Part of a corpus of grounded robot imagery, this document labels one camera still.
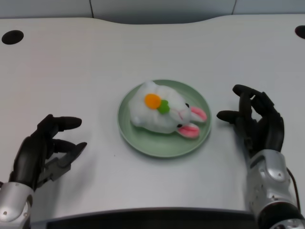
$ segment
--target round plate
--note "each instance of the round plate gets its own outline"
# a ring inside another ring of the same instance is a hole
[[[158,85],[165,85],[180,93],[190,106],[203,109],[207,115],[207,121],[196,123],[200,128],[200,135],[196,139],[184,138],[177,132],[171,134],[159,134],[144,128],[135,127],[130,122],[128,102],[136,94],[139,87],[133,88],[122,100],[118,111],[118,125],[121,135],[135,149],[150,156],[174,157],[187,154],[196,149],[208,136],[211,130],[211,111],[203,96],[192,87],[173,80],[154,80]]]

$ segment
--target robotic hand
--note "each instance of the robotic hand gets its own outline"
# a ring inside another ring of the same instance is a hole
[[[82,153],[87,143],[53,139],[61,131],[77,128],[81,119],[45,117],[37,130],[25,138],[15,158],[8,183],[0,189],[0,228],[29,229],[32,196],[36,188],[56,180],[71,169],[71,163]],[[45,163],[53,153],[66,153],[61,159]]]
[[[264,92],[243,85],[235,85],[233,91],[240,97],[239,111],[221,111],[217,117],[234,124],[249,152],[247,200],[259,229],[304,229],[296,184],[280,153],[284,140],[282,117]],[[259,122],[252,119],[251,106],[262,116]],[[297,205],[288,190],[291,179]]]

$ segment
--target white table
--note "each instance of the white table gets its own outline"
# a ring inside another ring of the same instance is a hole
[[[0,180],[8,180],[24,137],[47,114],[76,116],[59,134],[88,142],[72,169],[35,194],[32,222],[123,208],[244,210],[246,167],[233,128],[216,118],[236,110],[235,84],[266,91],[285,121],[283,154],[305,208],[305,15],[225,16],[191,24],[124,25],[95,19],[0,20]],[[120,137],[119,103],[148,79],[186,82],[208,101],[212,131],[176,159],[142,155]]]

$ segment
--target gray wall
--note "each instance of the gray wall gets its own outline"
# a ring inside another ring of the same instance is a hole
[[[232,13],[235,0],[91,0],[95,18],[131,24],[186,23]]]
[[[0,18],[91,17],[89,0],[0,0]]]
[[[94,17],[186,23],[232,14],[305,13],[305,0],[91,0]],[[0,0],[0,18],[92,17],[90,0]]]

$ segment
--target bunny ear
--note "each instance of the bunny ear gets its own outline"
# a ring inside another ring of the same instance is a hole
[[[188,125],[179,128],[177,132],[181,134],[183,137],[188,137],[188,138],[196,138],[200,134],[199,127],[193,123],[189,123]]]
[[[206,113],[198,108],[191,106],[191,120],[196,122],[205,122],[207,119]]]

